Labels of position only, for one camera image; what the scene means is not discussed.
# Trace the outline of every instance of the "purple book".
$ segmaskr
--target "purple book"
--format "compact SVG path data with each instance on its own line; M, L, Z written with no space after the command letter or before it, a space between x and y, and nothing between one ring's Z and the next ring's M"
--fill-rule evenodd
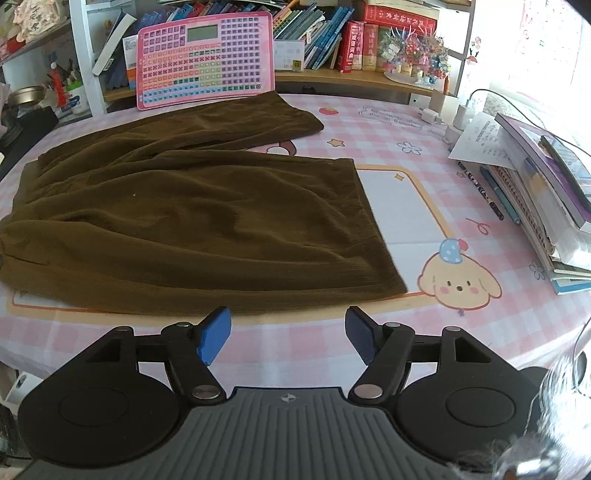
M591 212L583 206L558 164L538 145L542 135L553 135L501 113L496 114L495 120L525 150L538 171L546 177L579 229L591 233Z

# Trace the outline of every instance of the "wooden shelf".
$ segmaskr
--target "wooden shelf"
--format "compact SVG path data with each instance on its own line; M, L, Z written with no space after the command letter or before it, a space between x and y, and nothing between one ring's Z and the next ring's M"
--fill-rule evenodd
M351 73L340 73L337 70L319 69L304 70L303 72L275 72L276 82L297 82L297 83L331 83L333 85L349 85L357 87L371 87L380 89L391 89L399 92L418 93L419 95L431 96L431 89L419 85L393 82L388 80L382 72L364 72L354 70ZM127 87L116 88L104 92L105 102L114 102L122 98L135 96L135 90Z
M65 22L60 23L59 25L56 25L55 27L51 27L46 32L43 32L41 35L39 35L39 36L33 38L31 41L28 41L27 43L25 43L15 53L12 53L8 57L4 58L3 60L0 60L0 66L4 65L8 61L11 61L12 59L19 57L23 53L26 53L34 48L37 48L37 47L49 42L50 40L55 40L57 37L64 34L64 32L66 30L69 30L71 27L72 27L72 22L70 21L70 19L66 20Z

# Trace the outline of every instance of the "cable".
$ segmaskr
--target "cable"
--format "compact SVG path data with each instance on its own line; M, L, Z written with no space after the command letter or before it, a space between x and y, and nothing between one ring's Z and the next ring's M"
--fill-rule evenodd
M519 108L517 108L517 106L513 102L511 102L511 100L509 100L505 95L501 95L499 92L495 92L494 90L489 90L488 88L478 88L470 94L470 97L468 98L467 103L470 103L470 100L472 100L472 97L474 96L474 94L476 92L491 92L491 93L494 93L495 95L498 95L504 101L506 101L508 104L510 104L515 110L517 110L521 115L523 115L529 123L531 123L534 127L538 127L538 125L536 125L532 120L529 119L529 117L525 113L523 113Z
M505 100L508 104L510 104L515 110L517 110L521 115L524 116L524 118L531 123L534 127L539 128L540 130L546 130L545 127L541 127L538 124L536 124L535 122L533 122L525 113L523 113L518 107L517 105L515 105L513 102L511 102L511 100L509 100L505 95L500 94L499 92L495 92L494 90L489 90L488 88L478 88L476 90L474 90L470 96L468 97L468 101L466 102L466 105L468 105L468 103L470 103L470 100L472 100L472 97L474 96L474 94L476 92L490 92L490 93L494 93L495 95L498 95L499 97L501 97L503 100ZM571 145L574 148L578 148L581 152L583 152L585 155L587 155L589 158L591 158L591 155L589 155L584 149L582 149L579 145L576 145L572 142L569 142L568 140L565 140L562 137L559 137L558 135L556 135L555 133L552 133L550 131L548 131L548 133L550 133L553 137L558 138L558 140L560 140L561 142L564 143L568 143L569 145Z
M12 460L32 460L31 457L17 457L14 455L9 455L7 453L0 453L0 456L6 457L6 458L10 458Z
M574 347L573 347L573 358L572 358L572 362L573 362L573 384L575 387L575 390L578 393L582 393L579 390L579 379L577 379L577 368L576 368L576 360L577 360L577 347L579 345L579 342L581 340L581 338L583 337L583 334L585 333L585 330L587 330L587 327L589 326L589 323L591 323L591 317L589 318L589 320L587 320L585 322L585 325L583 325L583 329L579 332L579 334L577 335L577 339L574 343Z

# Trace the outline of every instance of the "paper document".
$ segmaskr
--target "paper document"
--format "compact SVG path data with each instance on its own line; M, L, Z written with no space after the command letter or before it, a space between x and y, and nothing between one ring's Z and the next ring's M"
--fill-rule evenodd
M275 70L301 72L304 64L304 41L274 40L273 63Z
M496 139L500 127L494 117L479 113L466 127L449 158L515 170L509 156Z

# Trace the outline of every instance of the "checkered tablecloth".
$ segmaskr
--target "checkered tablecloth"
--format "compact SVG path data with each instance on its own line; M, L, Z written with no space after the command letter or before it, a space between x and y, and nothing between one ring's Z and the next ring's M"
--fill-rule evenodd
M284 95L296 108L314 113L325 125L322 132L255 151L297 149L297 155L354 158L358 164L403 167L414 173L436 202L458 237L470 245L470 256L486 266L503 294L480 310L457 310L432 305L374 316L379 322L397 321L417 333L439 335L458 325L516 367L546 363L572 340L591 314L591 294L557 296L535 265L536 254L521 227L501 222L474 185L459 175L447 158L444 128L420 121L413 107L372 100L330 96ZM130 109L59 128L37 144L0 182L0 217L11 210L22 167L27 161L63 142L93 131L123 124L163 110ZM0 361L46 377L110 328L10 316L8 292L0 286ZM159 329L137 327L137 334ZM428 367L417 368L420 375ZM142 371L163 378L158 366ZM346 391L364 365L346 339L343 319L289 325L239 326L212 366L227 391L235 385L258 387L316 387L340 385Z

